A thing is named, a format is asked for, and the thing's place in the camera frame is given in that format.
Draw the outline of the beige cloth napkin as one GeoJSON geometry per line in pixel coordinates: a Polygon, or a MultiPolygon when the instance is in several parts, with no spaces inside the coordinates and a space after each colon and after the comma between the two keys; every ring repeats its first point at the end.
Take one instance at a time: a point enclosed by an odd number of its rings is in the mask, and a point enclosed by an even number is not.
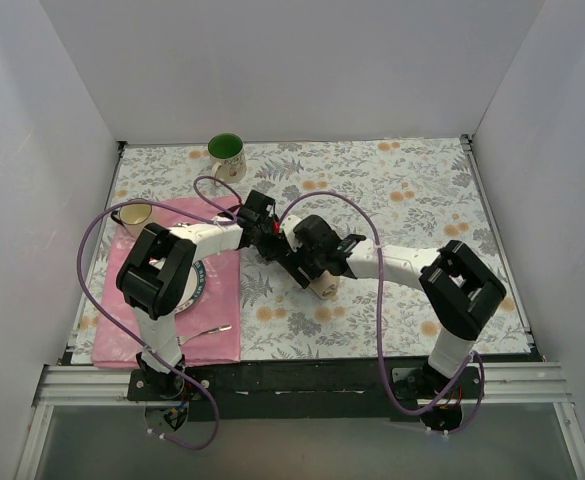
{"type": "Polygon", "coordinates": [[[309,283],[309,288],[320,298],[329,299],[333,297],[339,288],[340,278],[324,271],[322,275],[309,283]]]}

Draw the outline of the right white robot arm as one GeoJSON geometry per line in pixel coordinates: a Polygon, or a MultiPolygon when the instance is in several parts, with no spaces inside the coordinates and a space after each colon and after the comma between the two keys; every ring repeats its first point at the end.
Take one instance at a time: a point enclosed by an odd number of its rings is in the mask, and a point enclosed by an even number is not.
{"type": "Polygon", "coordinates": [[[488,321],[505,299],[506,288],[465,243],[441,248],[382,246],[363,235],[344,238],[317,215],[286,219],[281,232],[299,262],[334,277],[376,279],[423,292],[441,330],[422,367],[424,389],[447,397],[461,384],[459,369],[488,321]]]}

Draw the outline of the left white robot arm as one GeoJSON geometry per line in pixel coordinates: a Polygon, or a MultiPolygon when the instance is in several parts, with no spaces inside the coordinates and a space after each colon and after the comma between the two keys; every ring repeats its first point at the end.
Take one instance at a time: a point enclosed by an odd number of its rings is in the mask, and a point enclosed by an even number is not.
{"type": "Polygon", "coordinates": [[[117,275],[116,287],[132,307],[144,342],[137,355],[143,381],[160,398],[175,399],[185,386],[175,309],[192,265],[282,238],[275,200],[257,191],[207,223],[171,228],[150,223],[143,228],[117,275]]]}

